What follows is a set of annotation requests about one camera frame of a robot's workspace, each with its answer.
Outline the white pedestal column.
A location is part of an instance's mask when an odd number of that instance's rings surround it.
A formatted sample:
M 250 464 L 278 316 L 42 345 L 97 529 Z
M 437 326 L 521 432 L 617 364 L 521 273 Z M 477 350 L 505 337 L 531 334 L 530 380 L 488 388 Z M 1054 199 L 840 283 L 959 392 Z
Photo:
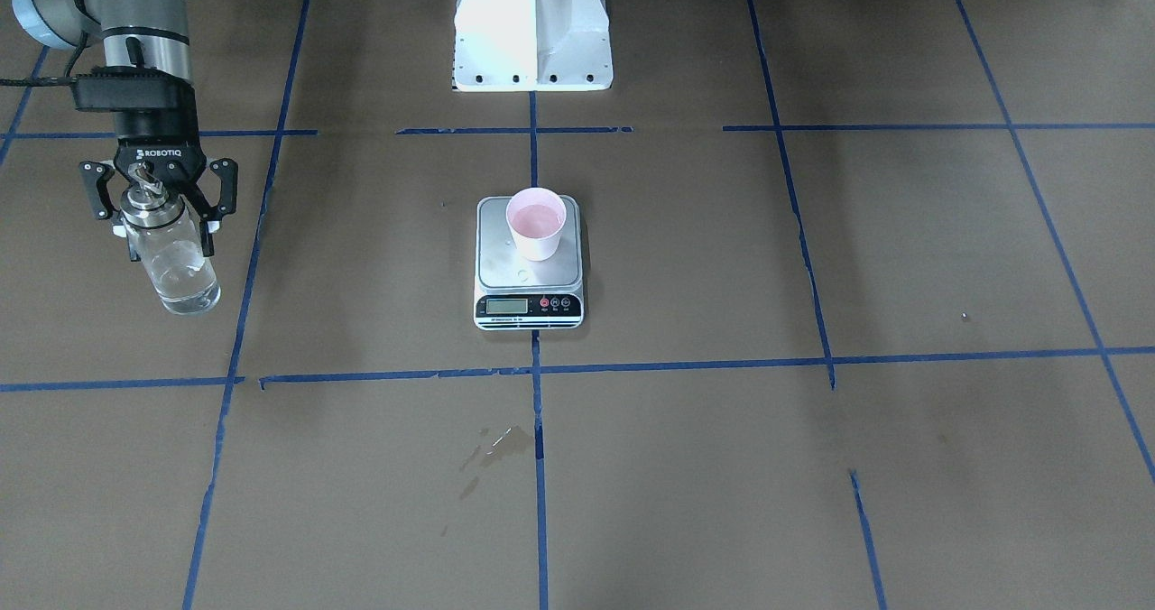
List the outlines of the white pedestal column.
M 457 0 L 459 92 L 590 92 L 614 84 L 606 0 Z

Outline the pink paper cup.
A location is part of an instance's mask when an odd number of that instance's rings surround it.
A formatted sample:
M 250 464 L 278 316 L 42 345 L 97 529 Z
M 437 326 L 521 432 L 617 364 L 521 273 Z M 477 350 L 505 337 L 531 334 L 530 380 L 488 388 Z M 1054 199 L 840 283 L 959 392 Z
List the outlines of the pink paper cup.
M 524 188 L 512 195 L 504 208 L 504 220 L 520 256 L 541 262 L 559 248 L 567 208 L 552 189 Z

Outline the grey digital kitchen scale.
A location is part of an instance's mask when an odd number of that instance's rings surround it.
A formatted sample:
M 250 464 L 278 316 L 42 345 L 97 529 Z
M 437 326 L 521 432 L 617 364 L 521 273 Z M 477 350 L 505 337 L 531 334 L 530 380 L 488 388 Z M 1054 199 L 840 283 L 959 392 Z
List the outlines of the grey digital kitchen scale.
M 562 195 L 566 222 L 553 256 L 532 261 L 515 247 L 506 220 L 511 196 L 476 208 L 474 323 L 482 330 L 576 328 L 584 319 L 583 254 L 578 202 Z

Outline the glass sauce dispenser bottle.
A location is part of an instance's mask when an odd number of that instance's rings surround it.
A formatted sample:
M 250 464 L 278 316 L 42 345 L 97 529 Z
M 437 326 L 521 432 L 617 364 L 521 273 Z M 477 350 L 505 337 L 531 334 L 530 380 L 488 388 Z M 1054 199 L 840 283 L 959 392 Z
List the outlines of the glass sauce dispenser bottle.
M 198 231 L 185 199 L 152 177 L 146 163 L 132 163 L 120 214 L 142 228 L 139 247 L 146 273 L 162 306 L 176 315 L 198 315 L 219 299 L 219 282 L 209 256 L 199 250 Z

